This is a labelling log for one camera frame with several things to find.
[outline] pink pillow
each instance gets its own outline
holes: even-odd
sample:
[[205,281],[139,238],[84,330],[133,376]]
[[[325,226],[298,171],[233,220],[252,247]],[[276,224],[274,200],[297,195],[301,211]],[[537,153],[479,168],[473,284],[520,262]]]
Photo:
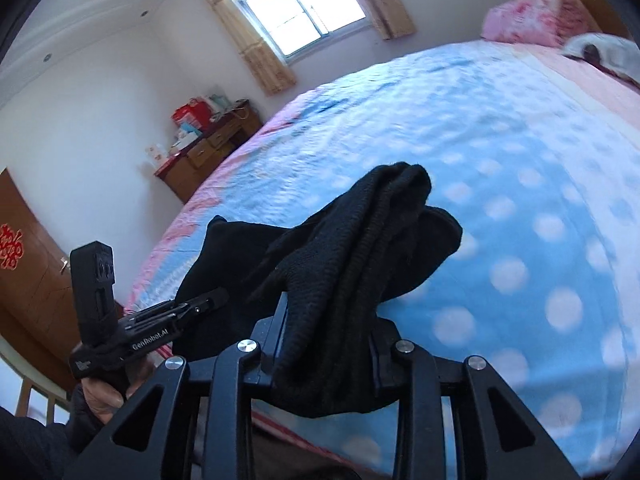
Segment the pink pillow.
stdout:
[[597,30],[580,0],[513,0],[489,11],[482,37],[559,47],[573,36]]

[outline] blue polka dot bedsheet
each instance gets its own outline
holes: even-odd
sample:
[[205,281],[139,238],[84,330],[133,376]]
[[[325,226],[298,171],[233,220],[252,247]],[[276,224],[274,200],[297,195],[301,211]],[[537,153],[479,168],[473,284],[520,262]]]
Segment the blue polka dot bedsheet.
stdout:
[[[640,426],[639,141],[640,94],[553,49],[476,41],[372,66],[303,94],[229,157],[129,308],[175,295],[214,215],[292,227],[376,165],[421,164],[462,246],[380,316],[435,355],[485,356],[580,473],[606,470]],[[292,442],[392,471],[396,405],[254,410]]]

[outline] wooden desk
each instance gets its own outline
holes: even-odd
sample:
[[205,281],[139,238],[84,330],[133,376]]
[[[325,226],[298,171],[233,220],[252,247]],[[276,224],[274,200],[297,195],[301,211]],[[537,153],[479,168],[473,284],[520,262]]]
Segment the wooden desk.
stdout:
[[238,101],[233,111],[211,123],[201,137],[159,168],[156,177],[186,203],[220,163],[261,127],[249,101]]

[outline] wooden door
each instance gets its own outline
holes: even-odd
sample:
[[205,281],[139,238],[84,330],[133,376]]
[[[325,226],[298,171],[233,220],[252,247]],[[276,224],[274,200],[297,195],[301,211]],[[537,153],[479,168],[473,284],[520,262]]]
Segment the wooden door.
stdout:
[[0,173],[0,335],[67,391],[66,360],[80,341],[68,258]]

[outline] ceiling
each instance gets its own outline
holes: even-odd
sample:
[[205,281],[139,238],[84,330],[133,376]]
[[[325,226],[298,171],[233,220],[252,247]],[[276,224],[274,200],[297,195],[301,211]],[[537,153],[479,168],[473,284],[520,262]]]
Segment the ceiling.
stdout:
[[42,0],[0,64],[0,107],[65,56],[149,20],[161,2]]

